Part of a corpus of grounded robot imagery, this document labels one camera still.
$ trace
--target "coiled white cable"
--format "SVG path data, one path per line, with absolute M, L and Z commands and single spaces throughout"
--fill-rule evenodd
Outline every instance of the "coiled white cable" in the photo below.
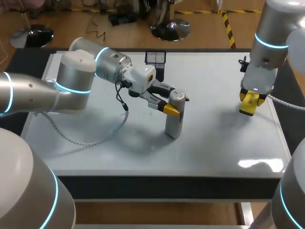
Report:
M 284 102 L 283 100 L 280 100 L 278 98 L 273 97 L 272 95 L 267 95 L 268 98 L 272 99 L 273 101 L 282 104 L 284 106 L 288 106 L 290 108 L 296 109 L 296 110 L 300 110 L 300 111 L 305 111 L 305 107 L 301 107 L 301 106 L 296 106 L 287 102 Z
M 56 84 L 56 82 L 53 80 L 53 79 L 47 79 L 46 81 L 51 81 L 53 82 L 54 86 L 56 87 L 56 92 L 57 92 L 57 95 L 56 95 L 56 98 L 55 98 L 55 101 L 54 101 L 54 105 L 53 107 L 51 108 L 51 110 L 49 112 L 51 112 L 52 110 L 54 110 L 54 108 L 56 107 L 57 103 L 58 103 L 58 100 L 59 100 L 59 88 Z M 96 146 L 96 145 L 99 145 L 105 141 L 107 141 L 109 138 L 111 138 L 116 132 L 118 132 L 119 129 L 121 129 L 123 127 L 123 125 L 126 123 L 127 119 L 128 119 L 128 115 L 129 115 L 129 111 L 127 110 L 125 112 L 125 117 L 123 119 L 123 121 L 121 122 L 121 124 L 119 124 L 114 130 L 112 130 L 106 137 L 98 140 L 98 141 L 95 141 L 95 142 L 88 142 L 88 143 L 85 143 L 85 142 L 78 142 L 78 141 L 75 141 L 75 140 L 72 140 L 71 138 L 67 137 L 59 128 L 58 126 L 56 125 L 55 121 L 46 113 L 46 112 L 43 112 L 41 113 L 44 117 L 46 117 L 49 122 L 51 123 L 51 125 L 54 127 L 54 129 L 56 130 L 56 132 L 62 136 L 64 139 L 66 139 L 67 141 L 73 143 L 73 144 L 76 144 L 76 145 L 79 145 L 79 146 Z
M 116 127 L 114 130 L 112 130 L 106 137 L 104 137 L 101 140 L 95 141 L 95 142 L 89 142 L 89 143 L 85 143 L 85 142 L 78 142 L 78 141 L 74 141 L 72 139 L 70 139 L 69 137 L 67 137 L 55 124 L 54 120 L 47 114 L 47 113 L 41 113 L 44 117 L 46 117 L 49 122 L 51 123 L 51 125 L 55 128 L 56 132 L 62 136 L 64 139 L 66 139 L 67 141 L 79 145 L 79 146 L 96 146 L 99 145 L 105 141 L 107 141 L 109 138 L 111 138 L 116 132 L 118 132 L 119 129 L 122 128 L 122 126 L 126 123 L 128 115 L 129 115 L 129 111 L 125 112 L 125 117 L 124 120 L 121 122 L 121 124 L 118 125 L 118 127 Z

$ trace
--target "white table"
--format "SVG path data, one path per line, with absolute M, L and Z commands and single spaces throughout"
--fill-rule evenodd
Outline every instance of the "white table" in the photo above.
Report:
M 143 63 L 145 53 L 125 54 L 133 64 Z M 167 53 L 164 82 L 184 89 L 190 98 L 177 140 L 165 135 L 164 114 L 148 108 L 140 98 L 129 97 L 126 90 L 122 96 L 130 117 L 112 139 L 99 146 L 82 148 L 67 142 L 41 115 L 29 115 L 21 136 L 58 176 L 281 178 L 290 152 L 273 102 L 267 99 L 253 117 L 239 113 L 243 74 L 237 60 L 244 55 L 248 53 Z M 44 79 L 56 77 L 60 58 L 60 54 L 50 57 Z M 95 78 L 85 111 L 51 116 L 70 138 L 86 142 L 105 136 L 123 119 L 122 113 L 114 85 Z M 249 225 L 251 205 L 242 203 L 242 210 Z

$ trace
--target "black mesh container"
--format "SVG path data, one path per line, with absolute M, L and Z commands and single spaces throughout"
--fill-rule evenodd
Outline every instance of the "black mesh container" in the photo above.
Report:
M 156 79 L 160 82 L 164 81 L 164 68 L 166 62 L 166 52 L 146 52 L 145 63 L 152 65 L 157 70 Z

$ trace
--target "cable on floor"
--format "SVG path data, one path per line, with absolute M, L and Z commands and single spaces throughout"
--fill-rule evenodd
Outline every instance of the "cable on floor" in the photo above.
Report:
M 4 59 L 0 62 L 0 65 L 1 65 L 1 64 L 3 64 L 8 59 L 9 54 L 5 51 L 5 49 L 4 49 L 3 45 L 2 45 L 1 40 L 0 40 L 0 46 L 1 46 L 2 50 L 3 50 L 3 52 L 5 53 Z
M 90 27 L 91 24 L 93 24 L 95 27 L 97 27 L 97 23 L 95 23 L 95 21 L 94 21 L 94 18 L 95 18 L 96 16 L 98 16 L 98 14 L 95 14 L 94 16 L 92 16 L 90 22 L 88 23 L 88 26 L 87 26 L 87 29 L 86 29 L 86 33 L 94 32 L 96 38 L 100 38 L 100 37 L 104 36 L 103 41 L 105 41 L 105 39 L 106 39 L 106 32 L 105 32 L 105 31 L 104 31 L 104 33 L 101 34 L 101 35 L 99 35 L 99 31 L 98 31 L 98 30 L 88 31 L 88 29 L 89 29 L 89 27 Z

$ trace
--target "chair base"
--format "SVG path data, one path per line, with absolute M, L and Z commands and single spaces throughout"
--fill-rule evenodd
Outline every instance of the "chair base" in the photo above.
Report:
M 186 38 L 191 33 L 191 26 L 181 19 L 151 26 L 152 34 L 163 41 L 176 42 Z
M 15 48 L 41 48 L 51 42 L 53 31 L 44 25 L 31 25 L 30 30 L 16 31 L 10 38 L 10 44 Z

